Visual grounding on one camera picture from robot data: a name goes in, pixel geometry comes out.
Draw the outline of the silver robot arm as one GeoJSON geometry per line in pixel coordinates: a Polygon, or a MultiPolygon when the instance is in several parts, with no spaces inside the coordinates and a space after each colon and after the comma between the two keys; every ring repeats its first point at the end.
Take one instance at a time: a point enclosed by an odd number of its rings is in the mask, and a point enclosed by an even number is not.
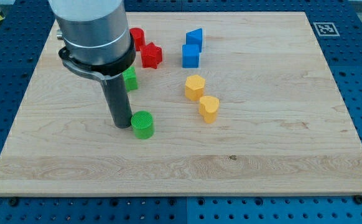
{"type": "Polygon", "coordinates": [[[65,47],[59,51],[72,73],[104,85],[124,83],[136,57],[123,0],[49,0],[65,47]]]}

